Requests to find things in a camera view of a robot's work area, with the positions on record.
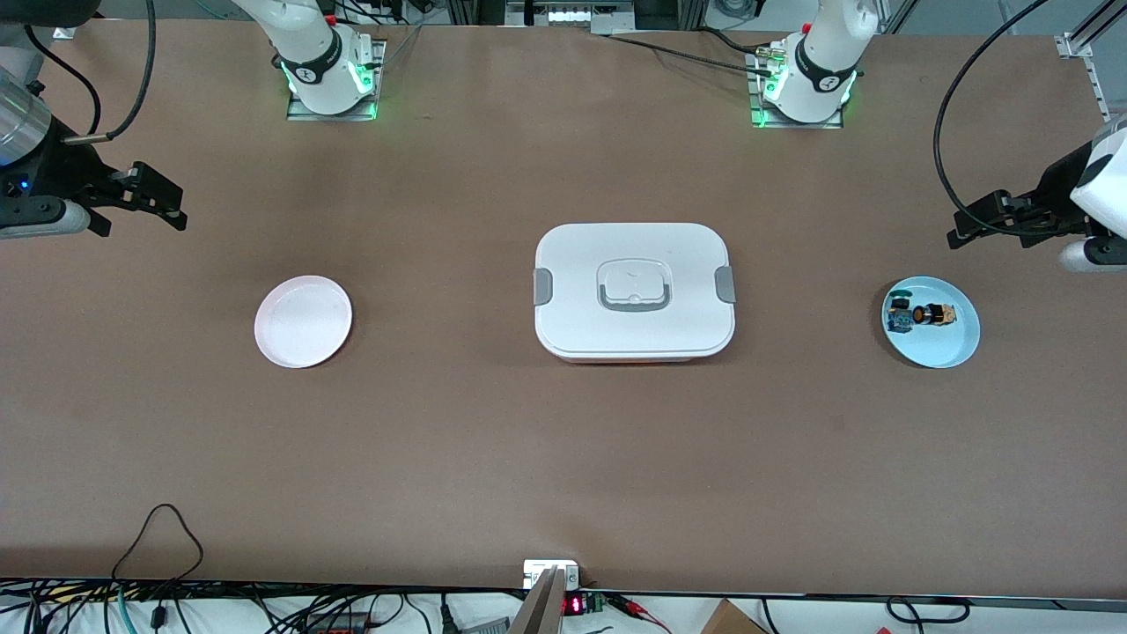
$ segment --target gray latch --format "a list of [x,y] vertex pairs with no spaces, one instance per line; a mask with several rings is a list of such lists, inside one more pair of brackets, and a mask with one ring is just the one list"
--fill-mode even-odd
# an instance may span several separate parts
[[547,268],[532,269],[532,305],[543,305],[552,300],[552,271]]
[[716,269],[716,296],[725,303],[736,303],[736,282],[731,278],[731,266]]

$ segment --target cable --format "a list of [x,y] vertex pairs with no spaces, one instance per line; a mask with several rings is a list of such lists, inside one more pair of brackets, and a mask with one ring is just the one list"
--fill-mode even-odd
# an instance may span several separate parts
[[419,24],[415,25],[415,28],[412,28],[411,32],[407,34],[407,37],[405,37],[403,41],[399,43],[399,46],[396,46],[396,50],[391,52],[391,55],[388,56],[387,60],[384,60],[383,68],[390,66],[391,62],[393,62],[396,57],[399,56],[399,52],[403,50],[403,46],[407,46],[407,43],[410,42],[412,37],[418,35],[418,32],[420,28],[423,28],[423,25],[425,25],[427,21],[431,20],[431,18],[437,15],[438,14],[434,14],[433,16],[425,17],[421,20],[419,20]]
[[962,81],[962,78],[967,74],[967,71],[970,70],[970,66],[974,65],[974,63],[978,60],[978,57],[986,52],[986,48],[990,48],[990,45],[993,44],[994,41],[1001,37],[1005,32],[1010,30],[1010,27],[1021,21],[1022,18],[1024,18],[1026,16],[1031,14],[1035,9],[1037,9],[1041,5],[1045,5],[1048,1],[1049,0],[1033,0],[1031,5],[1018,11],[1012,18],[1006,20],[1005,24],[1000,26],[997,30],[992,33],[991,36],[987,37],[986,41],[983,42],[982,45],[979,45],[978,48],[976,48],[975,52],[970,54],[970,57],[967,59],[966,63],[962,64],[962,68],[959,69],[959,72],[955,75],[955,80],[951,81],[951,87],[948,88],[947,93],[943,95],[943,100],[939,105],[939,114],[935,115],[935,130],[932,133],[931,137],[931,148],[932,148],[932,153],[934,154],[935,158],[935,171],[939,175],[939,181],[943,185],[943,190],[947,191],[948,197],[951,198],[951,202],[955,203],[955,206],[964,214],[966,214],[967,217],[974,220],[975,223],[979,224],[983,229],[987,229],[996,233],[1004,233],[1006,235],[1042,238],[1049,235],[1059,235],[1063,233],[1059,231],[1023,231],[1019,229],[1006,229],[1005,226],[995,226],[982,220],[974,213],[971,213],[970,209],[967,208],[967,205],[965,205],[962,200],[959,199],[959,195],[955,193],[955,187],[951,186],[951,181],[947,179],[947,170],[943,169],[943,157],[942,153],[940,152],[939,137],[940,133],[943,130],[943,117],[947,115],[947,106],[948,104],[951,102],[951,97],[955,95],[955,89],[959,87],[959,83]]
[[760,597],[760,601],[763,604],[763,616],[767,619],[767,627],[771,628],[771,634],[779,634],[779,628],[774,626],[774,619],[771,618],[771,607],[767,606],[767,600]]
[[334,5],[336,5],[337,7],[340,7],[345,11],[345,19],[348,19],[348,11],[352,11],[354,14],[364,16],[365,18],[369,18],[370,20],[374,21],[375,24],[378,24],[380,26],[387,26],[384,23],[382,23],[380,20],[388,19],[388,18],[393,18],[393,16],[382,16],[382,15],[371,14],[371,12],[362,9],[361,6],[360,6],[360,2],[357,2],[356,0],[349,0],[349,1],[353,3],[353,7],[355,7],[355,8],[350,8],[350,7],[346,6],[340,0],[332,0]]
[[107,141],[113,141],[128,130],[130,125],[133,124],[133,119],[137,117],[137,113],[141,111],[141,105],[144,104],[144,97],[149,92],[149,80],[152,79],[152,64],[157,56],[157,8],[152,2],[153,0],[144,0],[144,8],[149,18],[149,44],[144,59],[144,73],[141,75],[141,87],[137,88],[137,96],[133,99],[133,107],[130,108],[128,114],[125,115],[122,123],[117,127],[106,132]]
[[383,595],[376,595],[372,599],[372,604],[370,606],[367,606],[367,620],[364,623],[364,628],[365,629],[375,629],[376,627],[382,627],[382,626],[391,623],[392,620],[394,620],[396,617],[399,616],[399,613],[403,611],[403,604],[406,601],[403,600],[403,596],[399,595],[399,609],[396,610],[396,614],[389,616],[388,618],[383,619],[380,623],[376,623],[376,622],[372,620],[372,609],[375,608],[375,602],[379,601],[380,597],[382,597],[382,596]]
[[125,629],[130,634],[137,634],[137,628],[133,627],[133,619],[130,618],[130,610],[125,609],[125,588],[117,588],[117,611],[122,614],[122,620],[125,623]]
[[426,624],[426,634],[434,634],[434,632],[431,631],[431,619],[426,617],[426,613],[423,611],[423,610],[420,610],[418,608],[418,606],[416,606],[415,604],[412,604],[411,602],[411,598],[408,597],[407,595],[403,595],[403,600],[407,601],[408,606],[415,608],[415,611],[419,613],[419,616],[423,617],[423,623]]
[[133,554],[133,550],[136,548],[137,544],[141,542],[141,538],[144,537],[144,532],[149,528],[149,523],[152,521],[152,517],[160,509],[169,509],[170,511],[172,511],[174,514],[176,514],[176,519],[179,520],[180,528],[184,529],[184,534],[187,535],[188,539],[190,539],[192,543],[195,544],[195,546],[196,546],[196,562],[194,564],[192,564],[192,568],[189,568],[188,570],[181,572],[180,574],[177,574],[176,577],[171,578],[169,581],[174,581],[175,582],[175,581],[179,581],[179,580],[184,579],[185,577],[192,574],[197,568],[199,568],[199,564],[204,563],[204,546],[203,546],[203,544],[199,543],[199,539],[197,539],[196,536],[195,536],[195,534],[192,533],[192,529],[188,528],[188,524],[186,521],[184,521],[184,516],[180,515],[180,510],[177,509],[175,504],[169,504],[168,502],[163,502],[163,503],[157,504],[156,507],[152,508],[152,510],[149,511],[149,515],[144,518],[144,524],[141,525],[141,532],[137,533],[137,536],[133,539],[133,543],[130,544],[130,547],[125,550],[125,554],[123,554],[121,556],[121,559],[117,560],[117,563],[114,564],[113,570],[109,571],[109,578],[112,580],[121,582],[121,578],[117,577],[118,569],[121,569],[122,564],[125,563],[125,560],[127,560],[128,556]]
[[[896,614],[896,610],[893,609],[893,604],[898,604],[908,608],[908,611],[912,613],[912,616],[904,617]],[[916,627],[919,627],[920,634],[926,634],[923,631],[923,625],[925,623],[934,625],[953,625],[956,623],[962,623],[964,620],[966,620],[970,616],[970,604],[960,602],[958,605],[962,607],[962,614],[959,614],[958,616],[953,616],[951,618],[923,618],[920,616],[920,613],[916,611],[915,606],[909,604],[908,600],[905,599],[904,597],[889,597],[888,600],[885,601],[885,610],[888,611],[888,616],[895,618],[896,620],[904,623],[906,625],[915,625]]]
[[726,68],[731,70],[738,70],[740,72],[749,72],[752,74],[757,74],[760,77],[771,77],[771,71],[766,69],[756,69],[747,65],[733,64],[728,62],[721,62],[719,60],[710,60],[708,57],[701,57],[700,55],[693,55],[692,53],[684,53],[682,51],[674,51],[673,48],[666,48],[665,46],[658,46],[657,44],[650,44],[648,42],[639,42],[637,39],[623,39],[621,37],[614,37],[612,35],[604,35],[603,37],[614,41],[622,42],[624,44],[633,44],[635,46],[641,46],[644,48],[649,48],[651,51],[658,51],[660,53],[667,53],[669,55],[675,55],[677,57],[684,57],[686,60],[692,60],[702,64],[709,64],[719,68]]
[[730,37],[728,37],[727,35],[725,35],[724,32],[721,32],[720,29],[712,28],[710,26],[701,26],[701,27],[698,27],[696,30],[700,30],[700,32],[703,32],[703,33],[710,33],[710,34],[717,36],[720,39],[720,42],[724,42],[724,44],[727,47],[733,48],[735,51],[739,51],[740,53],[744,53],[744,54],[747,54],[747,55],[754,55],[756,48],[762,48],[764,46],[770,46],[771,45],[770,42],[764,42],[763,44],[754,44],[752,46],[744,46],[744,45],[740,45],[740,44],[736,44]]
[[665,629],[665,634],[673,634],[672,629],[669,629],[668,627],[666,627],[666,625],[664,623],[662,623],[660,620],[658,620],[657,617],[655,617],[651,614],[647,613],[645,616],[642,616],[641,619],[645,620],[646,623],[653,623],[654,625],[660,627],[662,629]]
[[188,619],[184,618],[184,610],[180,608],[180,599],[174,598],[172,602],[176,604],[176,614],[180,616],[180,625],[184,626],[184,634],[192,634],[192,628],[188,627]]
[[47,57],[52,62],[59,64],[59,68],[69,72],[74,77],[74,79],[79,80],[82,86],[86,87],[86,91],[90,93],[90,100],[94,101],[94,116],[90,117],[90,130],[87,134],[94,134],[98,130],[98,124],[101,123],[101,98],[98,97],[98,89],[95,88],[94,83],[90,83],[90,80],[87,79],[81,72],[77,71],[74,66],[68,64],[62,60],[62,57],[52,53],[46,46],[44,46],[43,43],[39,42],[39,38],[35,36],[35,32],[32,30],[29,25],[24,25],[24,33],[32,42],[32,46],[35,46],[36,51],[42,53],[44,57]]

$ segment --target container lid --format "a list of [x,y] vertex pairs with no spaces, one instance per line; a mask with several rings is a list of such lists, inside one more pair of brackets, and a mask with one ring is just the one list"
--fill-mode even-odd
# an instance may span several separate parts
[[559,357],[706,357],[735,332],[728,249],[702,224],[562,224],[535,266],[536,334]]

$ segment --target metal mounting plate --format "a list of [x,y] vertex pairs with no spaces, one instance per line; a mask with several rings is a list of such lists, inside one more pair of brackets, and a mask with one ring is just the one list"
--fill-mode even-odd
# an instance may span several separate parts
[[564,569],[568,590],[579,589],[579,564],[571,560],[524,560],[524,581],[521,588],[531,590],[540,574],[553,566]]

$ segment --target light blue plate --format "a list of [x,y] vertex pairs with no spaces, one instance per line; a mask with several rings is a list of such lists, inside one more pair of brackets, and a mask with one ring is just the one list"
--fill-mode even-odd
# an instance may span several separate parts
[[[893,291],[911,291],[912,306],[921,303],[949,303],[955,306],[956,321],[947,327],[915,327],[911,333],[888,332],[888,307]],[[885,295],[880,310],[880,330],[908,361],[928,368],[953,368],[978,349],[982,327],[970,298],[959,288],[937,277],[920,275],[896,283]]]

